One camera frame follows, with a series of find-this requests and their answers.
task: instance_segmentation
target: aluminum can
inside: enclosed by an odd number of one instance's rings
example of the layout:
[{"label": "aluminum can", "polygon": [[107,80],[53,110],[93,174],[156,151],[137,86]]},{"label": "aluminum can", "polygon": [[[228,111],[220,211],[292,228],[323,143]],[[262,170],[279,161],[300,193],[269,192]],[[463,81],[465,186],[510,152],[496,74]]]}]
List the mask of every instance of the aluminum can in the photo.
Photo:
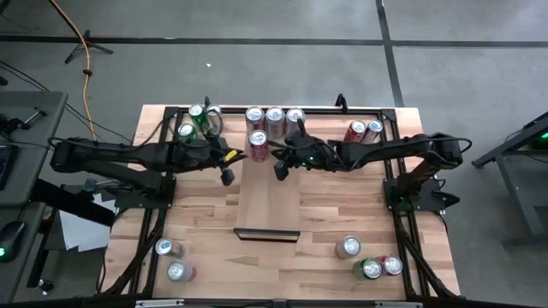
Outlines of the aluminum can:
[{"label": "aluminum can", "polygon": [[189,282],[196,278],[196,268],[189,262],[178,260],[168,266],[168,278],[171,281]]},{"label": "aluminum can", "polygon": [[363,136],[366,135],[366,124],[363,121],[353,121],[348,126],[344,139],[346,142],[361,142]]},{"label": "aluminum can", "polygon": [[185,248],[176,240],[162,238],[156,242],[156,253],[160,256],[182,258],[185,255]]},{"label": "aluminum can", "polygon": [[305,121],[305,112],[301,108],[292,108],[285,118],[285,137],[291,137],[294,132],[299,130],[297,120],[301,118],[303,122]]},{"label": "aluminum can", "polygon": [[266,133],[262,130],[255,130],[249,134],[249,148],[251,149],[251,158],[255,162],[264,162],[268,156],[268,144],[266,143]]},{"label": "aluminum can", "polygon": [[367,124],[366,132],[363,136],[363,139],[361,140],[361,143],[364,145],[375,143],[375,139],[378,137],[378,135],[382,131],[383,131],[383,123],[381,121],[379,120],[370,121]]},{"label": "aluminum can", "polygon": [[209,122],[209,117],[207,116],[204,106],[194,104],[190,106],[188,113],[194,123],[194,127],[196,127],[196,129],[198,129],[202,134],[207,134],[211,129],[211,123]]},{"label": "aluminum can", "polygon": [[192,124],[182,124],[179,129],[177,129],[177,132],[179,133],[179,141],[181,142],[187,142],[198,138],[198,131]]},{"label": "aluminum can", "polygon": [[266,133],[268,139],[276,140],[283,138],[285,131],[285,114],[280,107],[271,107],[266,111]]},{"label": "aluminum can", "polygon": [[335,254],[341,259],[357,257],[360,252],[360,240],[355,236],[347,236],[335,244]]},{"label": "aluminum can", "polygon": [[221,133],[221,117],[223,116],[221,107],[217,105],[210,105],[207,107],[207,116],[209,117],[209,122],[211,123],[211,132],[215,134]]},{"label": "aluminum can", "polygon": [[257,106],[249,107],[246,110],[247,131],[265,129],[265,112]]},{"label": "aluminum can", "polygon": [[385,254],[376,259],[383,265],[386,275],[400,275],[403,270],[403,263],[400,258],[391,254]]},{"label": "aluminum can", "polygon": [[357,279],[377,279],[383,274],[383,265],[375,258],[364,258],[354,262],[352,274]]}]

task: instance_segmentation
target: can lid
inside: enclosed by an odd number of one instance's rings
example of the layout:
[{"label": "can lid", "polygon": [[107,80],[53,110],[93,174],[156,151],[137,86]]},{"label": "can lid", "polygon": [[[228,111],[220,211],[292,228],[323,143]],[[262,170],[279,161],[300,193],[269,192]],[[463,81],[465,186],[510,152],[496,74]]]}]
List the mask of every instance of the can lid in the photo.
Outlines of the can lid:
[{"label": "can lid", "polygon": [[402,260],[396,256],[388,256],[384,260],[384,269],[389,274],[398,275],[403,269]]},{"label": "can lid", "polygon": [[283,119],[283,109],[271,107],[266,111],[266,117],[271,121],[280,121]]},{"label": "can lid", "polygon": [[383,123],[378,120],[370,121],[368,124],[369,129],[375,133],[380,133],[383,130]]},{"label": "can lid", "polygon": [[173,244],[170,239],[162,238],[156,242],[156,252],[159,255],[164,255],[171,251]]},{"label": "can lid", "polygon": [[168,278],[171,281],[178,281],[181,279],[182,275],[185,273],[185,265],[181,262],[173,262],[168,267]]},{"label": "can lid", "polygon": [[188,136],[194,131],[194,126],[192,126],[191,124],[182,124],[179,127],[178,131],[181,136]]},{"label": "can lid", "polygon": [[383,273],[381,263],[375,259],[367,259],[363,263],[363,272],[369,278],[379,278]]},{"label": "can lid", "polygon": [[262,130],[255,130],[249,134],[249,142],[252,145],[263,145],[266,143],[266,133]]},{"label": "can lid", "polygon": [[301,108],[292,108],[288,111],[288,120],[297,122],[297,119],[301,118],[305,120],[305,112]]},{"label": "can lid", "polygon": [[349,255],[359,255],[361,251],[360,240],[356,239],[354,236],[347,237],[344,239],[344,250]]},{"label": "can lid", "polygon": [[357,133],[363,133],[366,131],[366,124],[363,121],[353,121],[351,126]]},{"label": "can lid", "polygon": [[190,106],[190,108],[188,109],[188,113],[191,116],[199,116],[202,114],[202,112],[204,112],[204,107],[202,107],[202,105],[199,105],[199,104],[194,104]]},{"label": "can lid", "polygon": [[246,118],[251,121],[258,121],[263,117],[263,110],[259,107],[249,107],[246,111]]},{"label": "can lid", "polygon": [[219,107],[217,105],[210,105],[209,107],[207,107],[207,113],[208,114],[212,110],[215,110],[216,112],[218,112],[219,115],[221,114],[221,107]]}]

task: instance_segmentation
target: white paper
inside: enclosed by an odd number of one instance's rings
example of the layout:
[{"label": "white paper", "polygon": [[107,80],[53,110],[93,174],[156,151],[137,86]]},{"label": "white paper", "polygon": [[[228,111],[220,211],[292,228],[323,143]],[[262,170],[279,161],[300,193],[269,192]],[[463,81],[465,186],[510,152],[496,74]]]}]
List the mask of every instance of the white paper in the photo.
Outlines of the white paper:
[{"label": "white paper", "polygon": [[[115,200],[103,202],[101,194],[93,195],[93,203],[103,206],[105,209],[115,211]],[[60,211],[61,224],[65,247],[68,249],[78,246],[79,252],[84,252],[109,243],[110,228],[96,222],[90,222],[78,216]]]}]

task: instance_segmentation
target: concrete floor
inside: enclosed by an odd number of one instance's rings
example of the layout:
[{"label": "concrete floor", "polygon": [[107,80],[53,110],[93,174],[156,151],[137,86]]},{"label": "concrete floor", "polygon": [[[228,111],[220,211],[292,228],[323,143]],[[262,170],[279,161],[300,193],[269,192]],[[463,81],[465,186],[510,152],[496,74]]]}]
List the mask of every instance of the concrete floor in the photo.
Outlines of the concrete floor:
[{"label": "concrete floor", "polygon": [[[92,34],[179,38],[381,39],[374,0],[59,0]],[[548,40],[543,0],[385,0],[392,39]],[[71,33],[45,1],[18,0],[5,14],[30,34]],[[0,19],[0,33],[23,30]],[[83,110],[85,58],[63,64],[73,44],[0,43],[0,59],[68,92]],[[220,104],[332,105],[343,92],[354,106],[394,106],[382,46],[130,45],[114,55],[92,53],[89,101],[94,121],[132,136],[142,104],[190,104],[208,95]],[[440,173],[445,191],[462,198],[448,210],[449,237],[462,294],[470,299],[546,306],[548,250],[504,250],[501,240],[525,234],[495,165],[472,159],[546,112],[547,49],[395,48],[403,102],[420,109],[423,127],[470,138],[473,148],[456,170]],[[32,90],[10,78],[0,89]],[[87,136],[71,115],[60,137]],[[115,136],[102,134],[107,140]],[[536,163],[536,169],[547,166]],[[42,177],[77,183],[87,175]],[[93,293],[101,252],[52,256],[50,298]],[[86,266],[82,272],[81,265]],[[21,290],[19,300],[40,299]]]}]

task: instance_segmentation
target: wooden tabletop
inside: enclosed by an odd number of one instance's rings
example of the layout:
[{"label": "wooden tabletop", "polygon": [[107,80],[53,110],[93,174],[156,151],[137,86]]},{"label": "wooden tabletop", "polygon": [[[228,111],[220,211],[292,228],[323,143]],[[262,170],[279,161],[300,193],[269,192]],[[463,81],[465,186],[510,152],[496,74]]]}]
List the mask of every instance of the wooden tabletop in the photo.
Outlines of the wooden tabletop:
[{"label": "wooden tabletop", "polygon": [[[145,105],[135,144],[142,142],[162,119],[164,105]],[[400,135],[422,133],[419,111],[396,109]],[[244,149],[243,115],[225,115],[223,136],[230,146]],[[355,115],[308,115],[307,131],[321,139],[341,139],[352,120],[372,120]],[[407,158],[408,170],[420,163]],[[231,166],[235,180],[224,187],[218,169],[177,175],[173,207],[168,211],[164,236],[187,249],[186,259],[197,269],[196,279],[176,283],[167,279],[173,260],[160,257],[154,297],[232,299],[405,299],[402,277],[357,281],[351,274],[354,259],[341,260],[334,245],[345,235],[362,243],[361,258],[397,254],[391,214],[385,209],[382,162],[369,163],[350,173],[291,169],[299,172],[300,231],[295,243],[240,241],[236,225],[241,162]],[[128,210],[116,222],[106,252],[108,288],[135,254],[143,210]],[[423,255],[444,284],[459,293],[445,228],[433,213],[418,212]],[[146,280],[148,260],[143,263],[140,288]],[[410,270],[416,292],[419,283],[413,259]]]}]

